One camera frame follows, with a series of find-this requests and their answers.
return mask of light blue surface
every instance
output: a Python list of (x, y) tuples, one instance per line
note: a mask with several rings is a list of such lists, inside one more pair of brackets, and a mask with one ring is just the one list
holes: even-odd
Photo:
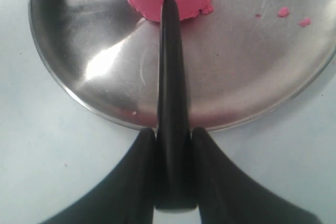
[[(111, 171), (137, 132), (70, 98), (31, 39), (27, 0), (0, 0), (0, 223), (35, 224)], [(246, 125), (212, 133), (252, 178), (336, 221), (336, 66), (299, 97)], [(155, 224), (198, 224), (198, 212), (155, 213)]]

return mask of metal plate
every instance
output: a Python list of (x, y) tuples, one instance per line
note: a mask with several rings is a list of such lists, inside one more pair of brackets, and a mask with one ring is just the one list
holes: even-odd
[[(192, 126), (241, 124), (303, 90), (334, 54), (335, 2), (213, 0), (213, 13), (183, 22)], [(122, 125), (156, 126), (157, 24), (127, 0), (30, 0), (29, 12), (44, 64), (73, 98)]]

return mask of white table surface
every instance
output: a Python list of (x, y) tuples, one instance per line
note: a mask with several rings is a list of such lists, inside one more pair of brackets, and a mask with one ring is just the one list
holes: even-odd
[[(34, 47), (27, 0), (0, 0), (0, 224), (36, 224), (109, 173), (137, 132), (75, 102)], [(336, 66), (281, 109), (212, 136), (248, 175), (336, 221)], [(155, 224), (201, 223), (155, 212)]]

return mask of black plastic handle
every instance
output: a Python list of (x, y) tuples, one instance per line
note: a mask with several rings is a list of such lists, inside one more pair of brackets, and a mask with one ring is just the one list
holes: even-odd
[(140, 131), (116, 168), (78, 202), (43, 224), (152, 224), (156, 140)]
[(196, 207), (180, 17), (175, 0), (164, 0), (160, 38), (157, 128), (158, 209)]
[(205, 129), (194, 129), (192, 139), (203, 224), (321, 224), (243, 173)]

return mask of clay crumb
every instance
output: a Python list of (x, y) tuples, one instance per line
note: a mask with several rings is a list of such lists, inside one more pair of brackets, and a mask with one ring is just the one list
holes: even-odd
[(310, 18), (304, 18), (303, 20), (301, 20), (298, 25), (301, 27), (306, 27), (309, 26), (311, 24), (311, 19)]
[(287, 18), (289, 16), (289, 14), (290, 14), (289, 8), (288, 7), (283, 7), (278, 12), (278, 17), (279, 18)]

